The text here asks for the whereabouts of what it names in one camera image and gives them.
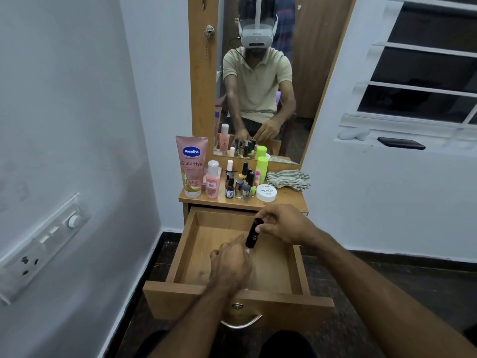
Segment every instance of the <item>hand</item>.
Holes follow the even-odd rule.
[[[249,141],[250,140],[250,134],[248,134],[247,129],[242,128],[242,129],[239,129],[235,133],[235,139],[238,139],[239,143],[240,143],[240,141]]]
[[[210,281],[225,287],[229,294],[245,288],[252,273],[252,263],[240,235],[231,243],[224,242],[219,250],[210,253]]]
[[[293,245],[315,246],[320,240],[332,240],[291,204],[266,205],[255,217],[265,222],[255,228],[256,232],[268,233]]]
[[[278,136],[280,133],[281,123],[276,119],[267,120],[260,129],[257,131],[257,134],[254,135],[253,139],[258,143],[271,140]]]

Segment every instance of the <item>switch board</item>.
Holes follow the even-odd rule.
[[[73,228],[68,225],[75,216]],[[15,249],[0,259],[0,299],[11,304],[38,272],[87,223],[89,215],[80,194],[56,210]]]

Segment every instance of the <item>left hand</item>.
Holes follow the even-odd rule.
[[[244,288],[252,273],[252,262],[245,246],[245,237],[240,235],[231,243],[224,242],[219,250],[210,253],[210,281],[235,294]]]
[[[253,139],[258,143],[268,141],[278,136],[280,133],[281,123],[275,119],[267,120],[260,129],[257,131],[257,134],[253,137]]]

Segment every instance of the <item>wooden drawer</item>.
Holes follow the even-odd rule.
[[[204,291],[212,250],[247,234],[254,213],[192,207],[165,283],[146,281],[154,318],[178,319]],[[299,246],[260,234],[250,250],[253,272],[224,310],[222,323],[297,331],[315,330],[334,308],[331,298],[311,296]]]

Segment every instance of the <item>wooden mirror frame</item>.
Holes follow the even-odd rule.
[[[321,95],[318,110],[315,114],[312,129],[308,136],[308,141],[303,151],[303,156],[299,164],[269,162],[268,170],[272,172],[287,169],[301,169],[305,159],[310,139],[318,119],[318,114],[323,103],[331,74],[333,73],[338,52],[341,49],[344,35],[353,12],[356,0],[352,1],[348,12],[347,20],[344,24],[337,51],[331,64],[330,72],[326,80],[325,88]],[[255,159],[243,159],[240,157],[215,156],[213,154],[213,131],[215,114],[215,93],[217,85],[217,40],[211,37],[207,44],[204,30],[207,25],[212,25],[217,30],[218,22],[218,0],[205,0],[205,11],[202,9],[201,0],[188,0],[188,16],[189,16],[189,56],[190,56],[190,89],[192,104],[192,135],[198,137],[208,137],[206,162],[214,159],[219,162],[222,169],[227,168],[227,161],[232,159],[233,170],[241,171],[244,161],[248,161],[248,166],[255,169],[257,161]]]

